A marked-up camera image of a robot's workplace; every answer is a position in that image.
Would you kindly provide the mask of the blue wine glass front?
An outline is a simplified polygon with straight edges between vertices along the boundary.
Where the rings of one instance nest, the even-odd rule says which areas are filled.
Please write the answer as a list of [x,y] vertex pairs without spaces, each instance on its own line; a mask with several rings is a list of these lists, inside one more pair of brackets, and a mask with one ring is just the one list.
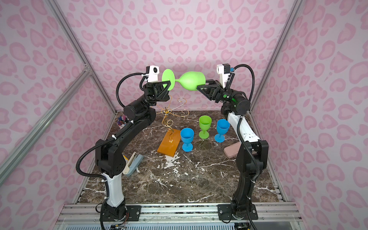
[[191,128],[184,128],[180,132],[181,140],[183,142],[182,149],[185,152],[190,152],[193,150],[192,141],[194,139],[194,131]]

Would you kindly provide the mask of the blue wine glass back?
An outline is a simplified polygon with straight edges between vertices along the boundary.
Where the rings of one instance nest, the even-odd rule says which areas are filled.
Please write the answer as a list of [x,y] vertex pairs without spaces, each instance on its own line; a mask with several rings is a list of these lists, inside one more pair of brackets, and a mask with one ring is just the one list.
[[225,141],[224,135],[228,132],[230,128],[230,123],[226,119],[220,119],[217,122],[216,130],[217,134],[215,135],[215,141],[218,143],[222,143]]

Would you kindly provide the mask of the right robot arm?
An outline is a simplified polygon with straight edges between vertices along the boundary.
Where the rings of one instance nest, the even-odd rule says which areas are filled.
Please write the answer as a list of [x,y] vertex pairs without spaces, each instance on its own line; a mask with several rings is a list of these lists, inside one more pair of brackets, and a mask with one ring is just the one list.
[[218,211],[219,219],[224,223],[236,219],[253,221],[258,218],[255,205],[252,203],[252,195],[258,177],[267,167],[269,149],[268,142],[261,140],[245,119],[245,114],[251,107],[255,83],[252,83],[249,95],[231,89],[235,70],[238,68],[247,68],[252,79],[255,79],[255,73],[249,65],[239,64],[231,67],[230,64],[225,63],[217,65],[217,74],[220,76],[220,80],[207,80],[205,84],[197,87],[197,90],[207,99],[223,103],[221,113],[233,127],[241,143],[236,156],[236,165],[240,173],[238,187],[229,208]]

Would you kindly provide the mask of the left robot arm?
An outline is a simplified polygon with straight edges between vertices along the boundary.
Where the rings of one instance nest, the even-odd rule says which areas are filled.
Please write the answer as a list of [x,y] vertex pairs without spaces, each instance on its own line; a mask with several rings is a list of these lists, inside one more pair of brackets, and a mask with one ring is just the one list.
[[[146,79],[148,76],[143,74],[140,82],[143,95],[124,106],[124,115],[129,122],[110,138],[98,140],[96,145],[83,153],[76,162],[78,174],[100,178],[105,185],[106,197],[101,204],[99,218],[102,229],[104,222],[128,220],[129,212],[122,191],[122,174],[126,167],[123,151],[142,130],[155,121],[154,106],[157,102],[166,102],[170,99],[170,87],[175,84],[174,80],[144,83]],[[95,151],[95,161],[101,171],[100,174],[87,173],[81,169],[83,159],[92,151]]]

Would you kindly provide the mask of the blue wine glass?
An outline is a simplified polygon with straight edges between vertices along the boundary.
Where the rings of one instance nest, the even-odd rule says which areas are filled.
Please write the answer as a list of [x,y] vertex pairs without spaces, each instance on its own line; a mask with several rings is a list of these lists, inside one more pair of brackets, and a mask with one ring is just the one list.
[[215,135],[215,141],[218,143],[222,143],[225,141],[224,135],[228,132],[230,128],[230,123],[226,119],[220,119],[217,122],[216,130],[217,134]]
[[185,152],[190,152],[193,150],[192,141],[194,139],[194,131],[191,128],[184,128],[180,132],[181,140],[183,142],[182,149]]

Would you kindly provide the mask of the green wine glass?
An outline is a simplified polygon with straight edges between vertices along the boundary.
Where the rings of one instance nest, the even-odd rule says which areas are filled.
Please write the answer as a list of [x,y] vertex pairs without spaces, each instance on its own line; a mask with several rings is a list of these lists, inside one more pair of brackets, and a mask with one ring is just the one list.
[[162,81],[170,81],[171,85],[168,91],[171,91],[178,82],[184,89],[189,91],[196,91],[199,85],[206,84],[206,77],[202,72],[189,71],[184,73],[179,79],[175,78],[174,72],[166,69],[162,75]]
[[199,132],[199,136],[202,139],[207,139],[209,137],[208,130],[211,127],[212,118],[210,116],[201,116],[199,118],[199,126],[201,131]]

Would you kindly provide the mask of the green wine glass back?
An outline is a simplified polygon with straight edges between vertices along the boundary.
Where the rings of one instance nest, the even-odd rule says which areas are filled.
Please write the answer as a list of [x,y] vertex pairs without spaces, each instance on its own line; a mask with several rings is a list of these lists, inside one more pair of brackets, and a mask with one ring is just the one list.
[[184,73],[179,79],[175,78],[174,72],[166,69],[162,75],[162,81],[170,81],[171,85],[168,91],[171,91],[178,82],[184,89],[189,91],[196,91],[199,85],[206,84],[206,77],[202,72],[189,71]]

